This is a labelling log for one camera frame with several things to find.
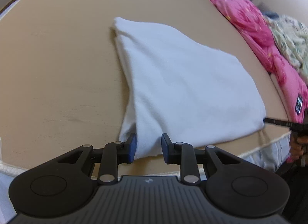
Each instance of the logo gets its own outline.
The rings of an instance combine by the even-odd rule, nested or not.
[[[295,112],[297,113],[297,115],[301,113],[302,105],[303,105],[303,99],[301,98],[300,95],[298,95],[296,105],[295,105]]]
[[[146,179],[146,180],[144,180],[146,183],[151,183],[151,182],[153,182],[153,180],[151,179],[151,178],[148,178],[148,179]]]

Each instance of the black clamp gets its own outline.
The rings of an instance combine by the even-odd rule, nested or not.
[[[118,182],[118,167],[131,164],[136,135],[126,142],[111,142],[93,149],[85,144],[17,176],[9,188],[17,213],[36,217],[68,214],[91,199],[99,185]],[[95,163],[100,163],[98,180],[91,180]]]
[[[194,149],[187,143],[172,143],[167,134],[161,137],[161,147],[165,163],[180,165],[180,182],[200,187],[226,213],[260,218],[281,214],[287,203],[289,187],[281,177],[218,147]],[[206,181],[200,182],[198,164],[203,164]]]

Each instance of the mattress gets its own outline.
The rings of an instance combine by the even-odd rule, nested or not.
[[[0,23],[5,163],[29,169],[82,144],[102,148],[117,140],[128,87],[110,30],[116,16],[167,24],[235,55],[254,79],[267,116],[287,119],[266,71],[209,0],[21,0]],[[218,147],[245,156],[287,132],[266,126]],[[161,156],[119,166],[120,175],[177,170]]]

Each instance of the pink blanket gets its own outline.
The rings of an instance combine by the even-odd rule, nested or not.
[[[301,123],[308,105],[308,89],[296,70],[279,53],[260,10],[249,0],[210,1],[240,32],[266,71],[275,74],[290,120]]]

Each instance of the patterned fabric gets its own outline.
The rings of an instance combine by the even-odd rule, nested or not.
[[[276,172],[289,156],[290,135],[243,159],[271,172]]]
[[[275,75],[283,92],[286,110],[294,122],[303,122],[308,107],[308,88],[297,71],[280,54],[272,31],[260,10],[250,0],[210,0],[219,12],[238,30],[263,67]]]
[[[283,15],[278,19],[265,17],[281,54],[308,84],[308,28],[301,22]]]

